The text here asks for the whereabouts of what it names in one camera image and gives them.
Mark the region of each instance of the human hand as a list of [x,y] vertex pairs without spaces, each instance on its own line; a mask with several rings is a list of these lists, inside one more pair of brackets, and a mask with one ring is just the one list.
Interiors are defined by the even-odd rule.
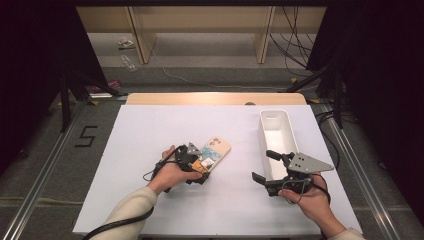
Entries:
[[[327,184],[321,175],[314,175],[313,183],[327,189]],[[312,187],[307,193],[304,193],[303,196],[289,189],[280,190],[278,195],[285,197],[291,202],[298,202],[303,214],[314,221],[328,238],[346,230],[334,216],[327,195],[318,188]]]
[[[162,158],[167,157],[172,151],[175,150],[175,146],[172,145],[168,150],[162,153]],[[161,192],[168,188],[172,188],[181,182],[186,180],[196,180],[201,178],[202,174],[199,172],[184,172],[176,163],[166,163],[162,169],[159,170],[155,178],[147,184],[147,187],[151,188],[159,195]]]

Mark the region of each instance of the white plastic bin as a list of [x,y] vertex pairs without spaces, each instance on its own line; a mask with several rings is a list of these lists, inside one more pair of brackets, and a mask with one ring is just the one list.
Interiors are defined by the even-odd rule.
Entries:
[[287,176],[283,161],[268,158],[266,151],[272,150],[280,154],[299,152],[288,113],[284,110],[261,111],[258,130],[266,180],[283,179]]

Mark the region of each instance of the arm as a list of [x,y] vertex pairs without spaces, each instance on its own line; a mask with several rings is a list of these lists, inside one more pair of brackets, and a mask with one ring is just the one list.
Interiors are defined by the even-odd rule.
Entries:
[[[166,157],[174,149],[175,147],[171,146],[169,150],[162,153],[162,157]],[[183,172],[175,163],[167,163],[146,187],[131,193],[121,200],[104,224],[141,216],[156,205],[159,194],[164,190],[174,187],[187,179],[195,180],[200,177],[202,177],[201,173]],[[137,239],[143,229],[144,223],[145,220],[113,228],[102,232],[91,239]]]
[[[313,176],[314,183],[322,188],[327,188],[325,181],[320,176]],[[278,195],[289,199],[292,202],[297,202],[300,198],[300,195],[288,190],[281,190]],[[343,234],[343,239],[363,239],[359,232],[354,234],[355,238],[347,238],[353,234],[351,229],[346,230],[346,228],[339,222],[339,220],[334,216],[333,211],[330,208],[327,196],[319,189],[312,188],[307,193],[303,194],[302,199],[298,203],[300,209],[305,214],[306,217],[314,221],[318,227],[322,230],[325,236],[328,239],[340,239],[339,236]]]

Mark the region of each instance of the white table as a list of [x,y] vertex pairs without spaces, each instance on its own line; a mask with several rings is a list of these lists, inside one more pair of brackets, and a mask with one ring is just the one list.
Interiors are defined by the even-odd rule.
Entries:
[[[121,107],[75,233],[100,226],[127,194],[145,186],[142,176],[154,168],[170,145],[203,146],[214,135],[232,149],[203,184],[181,184],[163,193],[142,235],[167,237],[296,237],[319,235],[298,206],[268,197],[251,172],[263,174],[258,138],[259,113],[289,113],[299,150],[333,164],[307,105]],[[336,171],[324,172],[332,209],[347,227],[360,229]]]

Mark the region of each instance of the sleeve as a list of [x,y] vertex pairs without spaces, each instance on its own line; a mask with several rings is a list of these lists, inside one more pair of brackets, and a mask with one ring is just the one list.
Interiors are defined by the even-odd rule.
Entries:
[[353,228],[348,228],[345,231],[337,234],[336,236],[333,236],[329,238],[328,240],[359,240],[359,239],[365,239],[358,230]]
[[[109,215],[104,224],[143,215],[156,205],[157,199],[158,197],[156,196],[156,193],[149,187],[137,190],[122,199],[118,205],[116,205],[115,209]],[[145,221],[146,220],[113,228],[102,232],[91,239],[134,240],[140,235]]]

